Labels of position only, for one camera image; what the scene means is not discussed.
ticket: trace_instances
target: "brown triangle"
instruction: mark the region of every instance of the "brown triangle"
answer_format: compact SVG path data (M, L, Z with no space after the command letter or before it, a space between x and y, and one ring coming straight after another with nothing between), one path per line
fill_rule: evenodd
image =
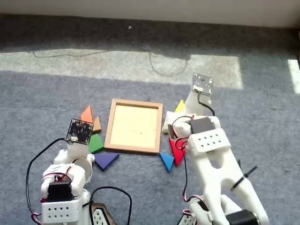
M93 133L98 133L100 131L101 131L100 118L97 116L97 118L94 120Z
M92 123L93 122L93 116L92 116L92 107L89 105L81 114L80 119Z

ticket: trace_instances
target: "white wall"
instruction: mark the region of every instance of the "white wall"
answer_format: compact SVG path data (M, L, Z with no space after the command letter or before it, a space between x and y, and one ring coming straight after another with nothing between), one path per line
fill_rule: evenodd
M0 13L300 27L300 0L0 0Z

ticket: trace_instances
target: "purple triangle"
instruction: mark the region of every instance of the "purple triangle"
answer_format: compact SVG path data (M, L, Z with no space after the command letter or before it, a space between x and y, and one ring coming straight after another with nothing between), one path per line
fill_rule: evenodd
M101 169L105 170L106 167L112 163L118 156L118 153L100 153L94 154L95 162L101 167Z

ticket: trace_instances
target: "yellow triangle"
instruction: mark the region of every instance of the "yellow triangle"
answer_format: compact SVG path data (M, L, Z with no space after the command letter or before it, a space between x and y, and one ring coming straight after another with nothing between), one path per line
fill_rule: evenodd
M97 118L94 120L93 133L98 133L100 131L101 131L100 118L97 116Z
M180 113L184 110L184 101L180 100L180 102L178 103L178 106L175 109L175 113Z

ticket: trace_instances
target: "orange triangle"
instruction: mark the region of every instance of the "orange triangle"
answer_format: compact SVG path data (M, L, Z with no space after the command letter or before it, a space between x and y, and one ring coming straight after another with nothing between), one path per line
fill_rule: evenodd
M175 165L178 166L179 163L182 161L182 158L183 158L183 153L182 153L182 150L179 150L175 147L175 141L169 137L169 142L170 142L170 146L171 146L171 149L172 149L172 152L173 152L173 156L175 158ZM180 140L177 142L177 146L181 146L182 143L184 143L184 140Z
M92 107L89 105L81 114L80 120L83 120L88 123L93 122L93 116L92 116Z
M100 118L97 116L97 118L94 120L94 128L93 132L97 133L101 131L101 124L100 124Z

